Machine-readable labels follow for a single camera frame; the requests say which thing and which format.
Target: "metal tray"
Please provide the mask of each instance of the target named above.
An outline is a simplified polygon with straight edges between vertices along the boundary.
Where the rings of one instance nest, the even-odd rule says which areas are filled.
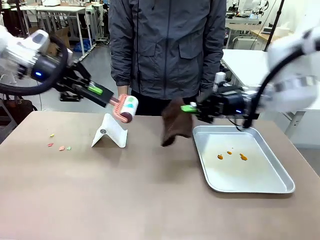
[[[193,137],[205,179],[215,191],[270,194],[295,191],[295,183],[256,129],[197,126]]]

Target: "jacket zipper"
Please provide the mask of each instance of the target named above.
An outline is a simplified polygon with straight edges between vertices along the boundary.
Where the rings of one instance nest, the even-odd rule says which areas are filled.
[[[169,27],[170,27],[170,18],[171,18],[171,3],[172,0],[169,0],[169,14],[168,14],[168,24],[166,29],[166,39],[165,39],[165,53],[164,53],[164,83],[163,83],[163,98],[166,98],[166,89],[167,89],[167,56],[168,56],[168,45],[169,45]]]

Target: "brown cloth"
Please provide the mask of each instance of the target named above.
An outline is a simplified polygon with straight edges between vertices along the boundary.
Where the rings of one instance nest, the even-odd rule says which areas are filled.
[[[181,110],[185,105],[182,98],[172,100],[162,112],[164,125],[161,146],[167,147],[174,143],[176,136],[190,138],[192,136],[193,120],[190,113]]]

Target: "person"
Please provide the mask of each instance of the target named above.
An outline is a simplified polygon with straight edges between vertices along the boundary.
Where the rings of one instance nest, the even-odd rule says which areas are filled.
[[[195,102],[213,86],[225,38],[226,0],[111,0],[111,76],[137,115],[160,116],[170,100]]]

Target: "black cable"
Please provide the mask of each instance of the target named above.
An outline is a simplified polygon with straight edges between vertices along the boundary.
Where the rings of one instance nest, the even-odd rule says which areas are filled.
[[[267,22],[267,20],[268,20],[268,18],[269,18],[269,15],[270,15],[270,13],[271,13],[271,11],[272,11],[272,9],[274,9],[275,4],[276,4],[276,0],[274,1],[273,5],[272,5],[272,8],[270,9],[269,14],[268,14],[268,16],[266,17],[264,23],[261,25],[261,28],[260,28],[258,34],[256,35],[254,41],[252,42],[252,45],[251,45],[251,47],[250,47],[250,50],[251,50],[252,46],[255,44],[255,42],[256,42],[259,34],[261,33],[262,29],[264,28],[264,25],[266,24],[266,22]]]
[[[265,51],[265,52],[267,51],[267,49],[268,49],[268,47],[269,47],[269,45],[270,45],[270,43],[271,43],[272,37],[274,36],[275,30],[276,30],[276,27],[277,27],[277,24],[278,24],[280,15],[281,15],[281,10],[282,10],[282,8],[283,8],[283,6],[284,6],[284,3],[285,3],[285,0],[281,0],[279,9],[278,9],[278,11],[276,12],[276,17],[275,17],[275,20],[274,20],[274,23],[273,23],[273,26],[272,26],[272,29],[271,29],[271,32],[270,32],[268,41],[266,42],[266,45],[265,45],[265,48],[264,48],[264,51]]]
[[[54,86],[54,84],[60,79],[68,64],[68,50],[59,38],[50,36],[50,41],[57,44],[62,53],[61,60],[54,70],[55,74],[52,74],[47,80],[45,80],[44,83],[40,84],[39,86],[17,87],[0,83],[0,93],[15,96],[31,96],[44,93]]]
[[[21,31],[22,31],[22,35],[24,38],[27,37],[27,32],[26,32],[26,29],[25,29],[25,25],[23,23],[23,20],[22,20],[22,12],[20,10],[20,3],[19,3],[19,0],[15,0],[15,5],[16,5],[16,10],[17,10],[17,13],[18,13],[18,19],[19,19],[19,23],[20,23],[20,26],[21,26]]]
[[[263,11],[266,11],[269,8],[269,1],[266,1],[266,8]]]
[[[229,118],[229,116],[227,116],[226,118],[229,120],[230,123],[232,123],[232,124],[235,126],[235,128],[236,128],[239,132],[241,132],[242,130],[239,128],[239,127],[241,127],[241,126],[237,124],[236,115],[233,115],[233,117],[234,117],[234,122],[231,121],[231,119]]]
[[[291,53],[283,61],[281,61],[277,66],[275,66],[271,70],[271,72],[266,76],[266,78],[264,79],[263,83],[261,84],[261,87],[259,88],[259,91],[257,92],[255,98],[251,102],[250,112],[248,114],[247,119],[243,123],[243,127],[245,129],[249,128],[252,125],[253,118],[254,118],[254,115],[256,113],[256,110],[257,110],[257,107],[258,107],[258,103],[260,101],[260,97],[261,97],[262,93],[264,92],[264,90],[265,90],[266,86],[268,85],[268,83],[271,82],[272,79],[274,79],[274,77],[277,75],[277,73],[283,67],[285,67],[287,64],[289,64],[293,60],[301,57],[302,55],[304,55],[302,49],[301,48],[296,49],[293,53]]]

